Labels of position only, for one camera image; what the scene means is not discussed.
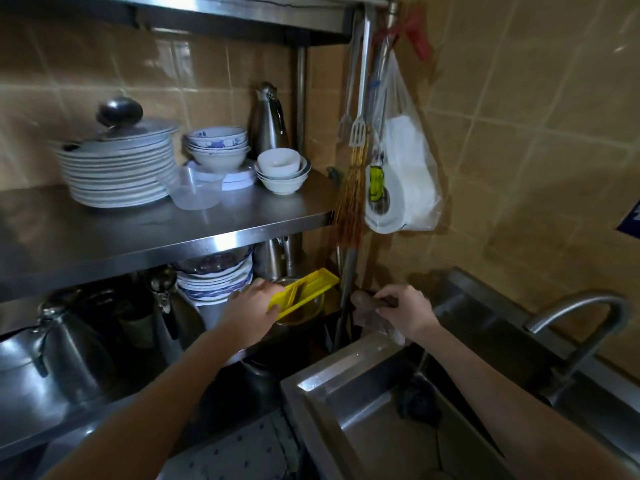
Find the beige tiled wall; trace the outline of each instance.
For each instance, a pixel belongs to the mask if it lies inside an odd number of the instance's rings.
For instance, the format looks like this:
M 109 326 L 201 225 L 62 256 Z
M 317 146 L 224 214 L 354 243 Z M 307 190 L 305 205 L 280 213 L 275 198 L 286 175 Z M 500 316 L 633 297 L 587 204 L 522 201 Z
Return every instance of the beige tiled wall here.
M 587 288 L 640 308 L 640 0 L 427 0 L 436 59 L 397 55 L 442 170 L 432 233 L 371 235 L 366 286 L 460 266 L 536 310 Z M 558 323 L 582 339 L 602 318 Z M 602 355 L 640 379 L 640 319 Z
M 269 80 L 294 135 L 295 59 L 284 46 L 6 13 L 0 38 L 0 190 L 59 183 L 46 141 L 90 136 L 98 103 L 113 95 L 133 97 L 146 116 L 179 120 L 181 132 L 247 126 L 252 87 Z

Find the metal kettle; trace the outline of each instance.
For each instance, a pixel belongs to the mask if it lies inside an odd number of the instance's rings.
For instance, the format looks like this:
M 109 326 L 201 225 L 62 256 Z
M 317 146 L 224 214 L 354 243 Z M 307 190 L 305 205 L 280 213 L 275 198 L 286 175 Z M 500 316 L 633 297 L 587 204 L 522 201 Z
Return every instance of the metal kettle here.
M 154 339 L 167 363 L 177 362 L 206 330 L 197 309 L 176 290 L 176 281 L 177 273 L 169 266 L 156 268 L 147 276 L 147 286 L 156 297 Z
M 116 368 L 97 332 L 52 298 L 38 307 L 33 364 L 51 374 L 62 394 L 82 403 L 105 395 L 118 381 Z
M 249 131 L 256 156 L 272 148 L 289 147 L 278 90 L 270 82 L 263 82 L 257 92 L 258 103 L 253 108 Z

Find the blue and white bowl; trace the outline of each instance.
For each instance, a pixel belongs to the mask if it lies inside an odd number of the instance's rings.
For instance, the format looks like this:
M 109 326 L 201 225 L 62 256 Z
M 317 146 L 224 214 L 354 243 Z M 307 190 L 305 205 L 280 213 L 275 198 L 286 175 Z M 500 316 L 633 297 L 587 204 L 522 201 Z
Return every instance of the blue and white bowl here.
M 185 138 L 192 146 L 200 148 L 236 148 L 247 144 L 247 133 L 238 126 L 212 126 L 193 131 Z

